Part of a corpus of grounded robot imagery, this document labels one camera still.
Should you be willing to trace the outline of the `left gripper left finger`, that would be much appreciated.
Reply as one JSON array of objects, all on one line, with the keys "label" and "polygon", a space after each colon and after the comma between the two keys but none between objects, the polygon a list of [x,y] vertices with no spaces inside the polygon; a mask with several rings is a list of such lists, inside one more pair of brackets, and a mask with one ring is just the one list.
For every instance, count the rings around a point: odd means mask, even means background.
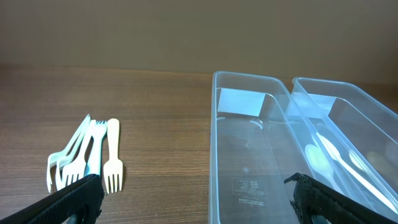
[{"label": "left gripper left finger", "polygon": [[1,220],[1,223],[95,223],[101,214],[101,177],[89,174]]}]

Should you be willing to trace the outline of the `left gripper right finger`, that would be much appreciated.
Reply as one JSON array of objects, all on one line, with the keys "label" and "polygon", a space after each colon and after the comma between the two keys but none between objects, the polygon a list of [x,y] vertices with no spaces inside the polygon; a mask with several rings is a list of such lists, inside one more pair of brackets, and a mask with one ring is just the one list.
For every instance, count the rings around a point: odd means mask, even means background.
[{"label": "left gripper right finger", "polygon": [[296,172],[284,183],[291,181],[295,188],[290,204],[300,223],[394,223],[306,174]]}]

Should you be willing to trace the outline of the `white plastic spoon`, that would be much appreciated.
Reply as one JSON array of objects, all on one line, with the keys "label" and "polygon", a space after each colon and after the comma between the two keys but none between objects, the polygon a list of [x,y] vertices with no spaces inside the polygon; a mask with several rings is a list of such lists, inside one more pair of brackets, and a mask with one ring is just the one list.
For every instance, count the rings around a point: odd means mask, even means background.
[{"label": "white plastic spoon", "polygon": [[334,170],[319,147],[313,144],[305,146],[305,155],[312,168],[330,182],[333,189],[341,193],[341,189],[334,179]]},{"label": "white plastic spoon", "polygon": [[384,205],[389,207],[395,214],[397,214],[397,208],[394,204],[377,188],[375,188],[371,183],[369,183],[364,177],[358,174],[351,166],[349,166],[340,156],[337,148],[329,141],[327,138],[319,133],[316,133],[325,149],[329,153],[332,159],[338,161],[355,179],[357,179],[365,188],[367,188],[375,197],[377,197]]}]

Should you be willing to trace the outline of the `cream plastic spoon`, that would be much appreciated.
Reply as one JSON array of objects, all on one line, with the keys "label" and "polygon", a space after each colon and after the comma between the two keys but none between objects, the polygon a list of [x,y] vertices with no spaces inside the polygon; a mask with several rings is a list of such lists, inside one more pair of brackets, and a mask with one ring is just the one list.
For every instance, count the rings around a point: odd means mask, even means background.
[{"label": "cream plastic spoon", "polygon": [[[367,172],[366,166],[362,160],[353,152],[349,152],[351,162],[363,172]],[[394,185],[397,185],[397,169],[392,166],[385,157],[374,151],[366,154],[368,162],[387,180],[389,179]]]}]

